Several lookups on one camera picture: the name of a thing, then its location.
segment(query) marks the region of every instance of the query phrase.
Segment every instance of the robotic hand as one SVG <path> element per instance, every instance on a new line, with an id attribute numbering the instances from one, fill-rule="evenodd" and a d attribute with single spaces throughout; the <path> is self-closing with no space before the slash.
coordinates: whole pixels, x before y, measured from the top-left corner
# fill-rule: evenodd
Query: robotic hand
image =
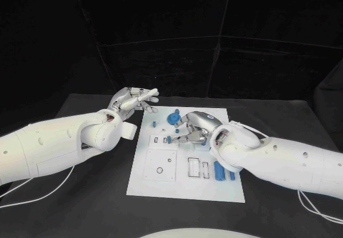
<path id="1" fill-rule="evenodd" d="M 174 125 L 187 122 L 190 134 L 175 142 L 194 144 L 209 140 L 210 155 L 237 173 L 246 169 L 259 179 L 289 189 L 343 199 L 343 154 L 304 143 L 268 137 L 249 126 L 222 124 L 209 114 L 190 112 Z"/>
<path id="2" fill-rule="evenodd" d="M 0 185 L 50 175 L 109 151 L 137 126 L 124 122 L 134 110 L 155 113 L 157 89 L 122 88 L 96 113 L 30 124 L 0 138 Z"/>

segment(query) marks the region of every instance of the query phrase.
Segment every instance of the black table surface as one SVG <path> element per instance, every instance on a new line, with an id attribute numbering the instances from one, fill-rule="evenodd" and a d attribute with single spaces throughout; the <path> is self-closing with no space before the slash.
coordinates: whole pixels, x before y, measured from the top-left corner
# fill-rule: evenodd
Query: black table surface
<path id="1" fill-rule="evenodd" d="M 57 117 L 96 112 L 106 108 L 109 100 L 108 95 L 70 94 Z M 229 119 L 266 135 L 335 151 L 304 101 L 160 97 L 155 105 L 226 108 Z M 175 228 L 232 230 L 260 238 L 343 237 L 343 226 L 302 208 L 296 192 L 259 180 L 246 170 L 240 172 L 245 203 L 126 196 L 141 119 L 142 111 L 128 119 L 138 126 L 134 140 L 121 139 L 109 152 L 76 165 L 66 183 L 49 197 L 0 209 L 0 237 L 138 238 Z M 47 194 L 69 170 L 33 179 L 2 198 L 0 205 Z M 343 218 L 341 200 L 317 194 L 308 197 L 324 214 Z"/>

